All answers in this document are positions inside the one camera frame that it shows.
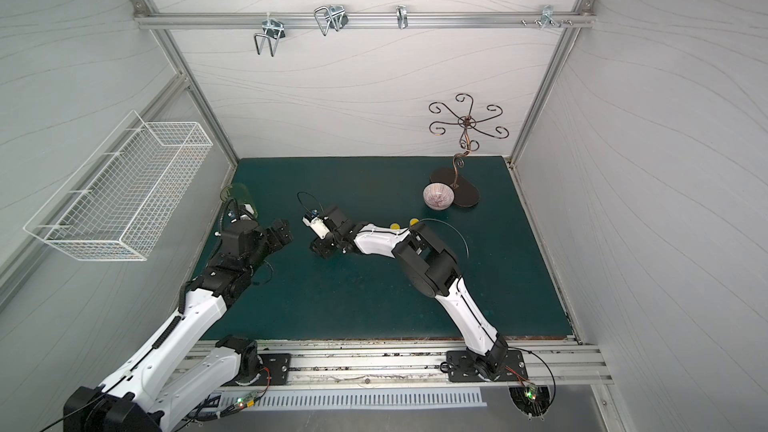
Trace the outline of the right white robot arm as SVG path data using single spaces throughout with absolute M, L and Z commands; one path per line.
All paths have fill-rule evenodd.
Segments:
M 501 376 L 508 344 L 473 300 L 457 255 L 428 225 L 419 221 L 407 229 L 391 229 L 356 223 L 337 207 L 310 210 L 302 222 L 316 235 L 310 249 L 322 258 L 340 251 L 395 260 L 419 292 L 445 309 L 464 339 L 476 374 L 486 381 Z

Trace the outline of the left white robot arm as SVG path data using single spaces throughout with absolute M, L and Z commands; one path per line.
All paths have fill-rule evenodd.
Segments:
M 205 332 L 251 286 L 266 258 L 293 240 L 287 221 L 260 226 L 248 215 L 225 226 L 204 271 L 185 285 L 177 308 L 117 370 L 79 387 L 63 407 L 66 431 L 171 431 L 217 388 L 249 386 L 266 374 L 256 341 L 220 339 L 180 377 L 172 375 Z

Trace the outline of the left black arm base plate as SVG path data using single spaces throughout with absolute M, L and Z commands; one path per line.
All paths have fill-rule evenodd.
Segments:
M 241 387 L 285 385 L 292 356 L 287 353 L 266 353 L 247 356 L 241 363 L 233 382 Z

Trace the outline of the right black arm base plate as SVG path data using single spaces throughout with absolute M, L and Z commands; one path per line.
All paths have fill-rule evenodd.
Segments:
M 447 375 L 451 383 L 470 382 L 526 382 L 529 377 L 522 353 L 519 350 L 510 350 L 497 378 L 484 378 L 475 364 L 472 353 L 469 350 L 452 350 L 446 353 L 445 359 L 438 366 L 438 370 Z

